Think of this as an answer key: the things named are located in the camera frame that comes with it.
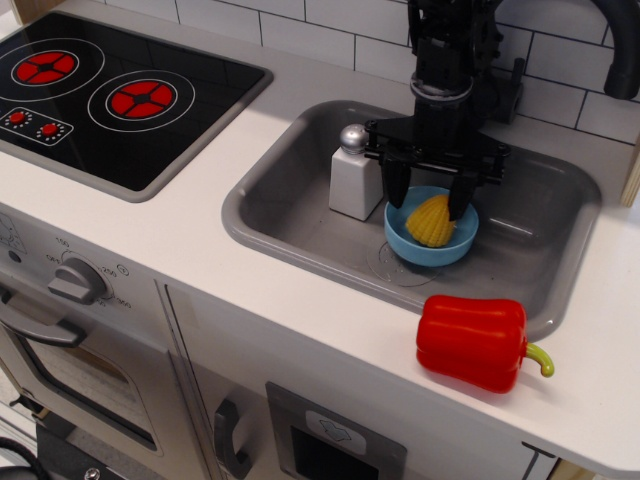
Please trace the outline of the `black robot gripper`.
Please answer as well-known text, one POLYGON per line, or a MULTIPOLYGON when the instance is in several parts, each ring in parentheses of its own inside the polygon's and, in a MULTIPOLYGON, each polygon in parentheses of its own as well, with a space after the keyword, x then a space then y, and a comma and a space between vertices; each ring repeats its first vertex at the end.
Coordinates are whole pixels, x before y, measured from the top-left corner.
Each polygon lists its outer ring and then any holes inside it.
POLYGON ((414 168, 431 169, 455 176, 448 209, 458 221, 479 185, 502 181, 510 149, 479 129, 510 114, 505 100, 499 89, 482 89, 457 104, 418 100, 411 116, 366 121, 366 152, 380 164, 389 203, 403 205, 414 168))

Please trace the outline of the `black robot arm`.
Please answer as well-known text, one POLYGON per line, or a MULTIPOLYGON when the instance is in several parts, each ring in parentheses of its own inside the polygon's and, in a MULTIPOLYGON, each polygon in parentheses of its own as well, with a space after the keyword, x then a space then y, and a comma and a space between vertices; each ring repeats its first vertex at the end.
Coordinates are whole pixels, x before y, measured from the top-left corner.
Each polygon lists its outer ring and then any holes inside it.
POLYGON ((408 2, 416 57, 409 82, 414 111, 365 124, 366 155, 378 161, 394 207, 404 204, 415 169, 451 175, 452 221, 466 212, 477 187, 501 182, 510 150, 480 131, 501 100, 490 72, 502 40, 497 6, 495 1, 408 2))

